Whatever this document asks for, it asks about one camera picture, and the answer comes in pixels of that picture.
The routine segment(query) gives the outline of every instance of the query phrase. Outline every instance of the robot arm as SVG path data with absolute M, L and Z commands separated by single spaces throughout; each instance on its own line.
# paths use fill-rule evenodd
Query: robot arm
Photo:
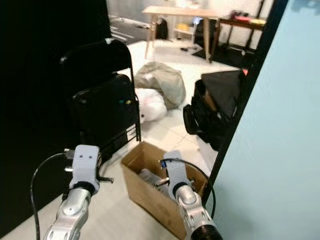
M 91 193 L 83 188 L 72 189 L 60 205 L 56 220 L 46 232 L 45 240 L 78 240 L 89 216 Z
M 67 198 L 61 203 L 55 222 L 44 240 L 78 240 L 89 216 L 91 197 L 100 189 L 100 181 L 113 183 L 113 178 L 97 177 L 100 154 L 97 146 L 78 145 L 65 153 L 72 161 L 72 180 Z
M 172 151 L 166 153 L 164 158 L 181 159 L 182 157 L 179 151 Z M 183 219 L 186 230 L 185 240 L 222 240 L 214 221 L 202 206 L 200 196 L 191 187 L 185 164 L 176 161 L 161 161 L 161 165 L 167 171 L 168 177 L 165 182 L 169 182 L 169 196 L 176 201 Z

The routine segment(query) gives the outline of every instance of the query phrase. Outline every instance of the black wall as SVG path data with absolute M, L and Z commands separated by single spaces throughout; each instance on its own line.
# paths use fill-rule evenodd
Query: black wall
M 0 3 L 0 237 L 32 215 L 37 166 L 79 143 L 66 108 L 59 59 L 110 37 L 105 0 L 2 0 Z M 38 176 L 38 209 L 62 193 L 63 160 Z

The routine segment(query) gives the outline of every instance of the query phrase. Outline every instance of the black duffel bag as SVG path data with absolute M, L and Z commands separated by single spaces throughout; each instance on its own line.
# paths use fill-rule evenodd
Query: black duffel bag
M 223 71 L 202 74 L 195 83 L 191 105 L 183 108 L 186 131 L 198 135 L 218 151 L 237 108 L 240 94 L 241 71 Z M 216 109 L 205 100 L 209 92 Z

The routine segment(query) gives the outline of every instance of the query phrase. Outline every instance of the gray cloth sack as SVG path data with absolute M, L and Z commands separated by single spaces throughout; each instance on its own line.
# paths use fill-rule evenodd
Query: gray cloth sack
M 177 108 L 186 98 L 181 72 L 161 62 L 145 64 L 135 75 L 134 85 L 136 88 L 159 91 L 168 110 Z

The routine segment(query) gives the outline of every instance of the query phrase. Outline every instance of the open cardboard box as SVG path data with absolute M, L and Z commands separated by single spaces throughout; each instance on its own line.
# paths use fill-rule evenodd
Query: open cardboard box
M 161 169 L 159 160 L 166 151 L 147 142 L 139 143 L 121 161 L 128 195 L 178 239 L 184 240 L 186 230 L 179 214 L 178 205 L 154 186 L 139 177 L 142 169 L 149 169 L 161 178 L 166 178 L 166 170 Z M 187 177 L 194 180 L 196 192 L 202 196 L 207 180 L 193 167 L 186 165 Z

